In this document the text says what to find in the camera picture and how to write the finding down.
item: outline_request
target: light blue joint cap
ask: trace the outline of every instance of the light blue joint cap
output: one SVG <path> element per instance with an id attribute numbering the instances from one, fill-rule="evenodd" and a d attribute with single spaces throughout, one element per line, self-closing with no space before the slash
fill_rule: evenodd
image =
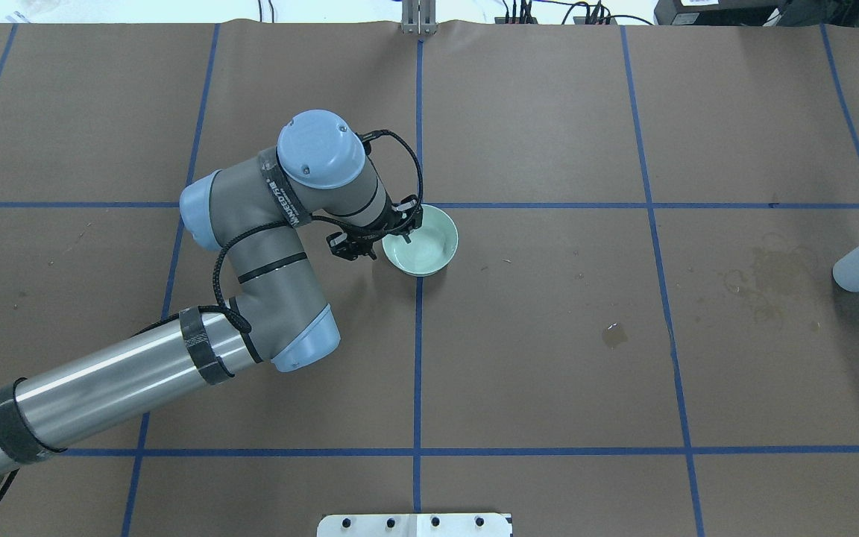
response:
<path id="1" fill-rule="evenodd" d="M 184 227 L 191 232 L 195 242 L 209 251 L 221 249 L 214 236 L 214 228 L 211 227 L 211 184 L 219 171 L 215 170 L 211 175 L 185 187 L 178 202 Z"/>
<path id="2" fill-rule="evenodd" d="M 367 156 L 364 144 L 334 112 L 300 112 L 277 137 L 277 159 L 290 179 L 331 190 L 356 179 Z"/>
<path id="3" fill-rule="evenodd" d="M 333 320 L 330 304 L 317 315 L 306 329 L 290 342 L 280 354 L 270 360 L 280 373 L 300 369 L 332 353 L 340 344 L 340 330 Z"/>

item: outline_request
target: green bowl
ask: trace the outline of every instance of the green bowl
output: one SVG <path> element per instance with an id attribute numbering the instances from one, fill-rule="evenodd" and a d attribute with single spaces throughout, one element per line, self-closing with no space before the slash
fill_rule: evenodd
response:
<path id="1" fill-rule="evenodd" d="M 450 215 L 432 205 L 423 204 L 423 225 L 403 237 L 386 235 L 383 251 L 386 259 L 410 276 L 429 276 L 439 272 L 456 255 L 459 233 Z"/>

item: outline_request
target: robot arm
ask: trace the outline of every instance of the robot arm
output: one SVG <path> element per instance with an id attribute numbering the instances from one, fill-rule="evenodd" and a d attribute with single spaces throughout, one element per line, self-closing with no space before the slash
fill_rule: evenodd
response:
<path id="1" fill-rule="evenodd" d="M 357 136 L 334 113 L 300 113 L 275 148 L 188 186 L 182 221 L 202 247 L 224 247 L 241 295 L 218 309 L 182 310 L 170 322 L 0 388 L 0 482 L 13 469 L 253 364 L 269 360 L 293 371 L 336 349 L 340 333 L 294 227 L 340 224 L 344 230 L 327 241 L 347 259 L 375 257 L 373 242 L 419 227 L 422 180 L 419 193 L 393 204 L 368 159 L 369 142 L 384 134 L 403 142 L 388 131 Z M 336 220 L 313 215 L 317 210 Z M 249 330 L 239 330 L 226 308 Z"/>

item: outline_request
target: stain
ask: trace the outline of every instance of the stain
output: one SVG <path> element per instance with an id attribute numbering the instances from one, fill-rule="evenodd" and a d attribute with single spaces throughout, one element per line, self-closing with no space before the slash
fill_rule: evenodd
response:
<path id="1" fill-rule="evenodd" d="M 602 331 L 602 340 L 606 347 L 614 349 L 628 341 L 628 334 L 625 333 L 625 327 L 621 326 L 620 323 L 611 323 Z"/>
<path id="2" fill-rule="evenodd" d="M 811 295 L 817 255 L 808 248 L 793 247 L 782 235 L 767 233 L 761 245 L 751 248 L 754 261 L 749 273 L 731 269 L 722 276 L 731 295 L 743 299 L 754 322 L 784 326 L 784 307 L 788 299 Z"/>

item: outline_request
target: metal bracket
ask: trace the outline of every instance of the metal bracket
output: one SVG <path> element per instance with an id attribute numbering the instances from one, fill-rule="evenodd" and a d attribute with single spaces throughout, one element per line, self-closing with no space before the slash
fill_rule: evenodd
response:
<path id="1" fill-rule="evenodd" d="M 331 515 L 317 526 L 317 537 L 512 537 L 512 515 L 437 513 Z"/>
<path id="2" fill-rule="evenodd" d="M 436 34 L 436 0 L 403 0 L 400 31 L 404 34 Z"/>

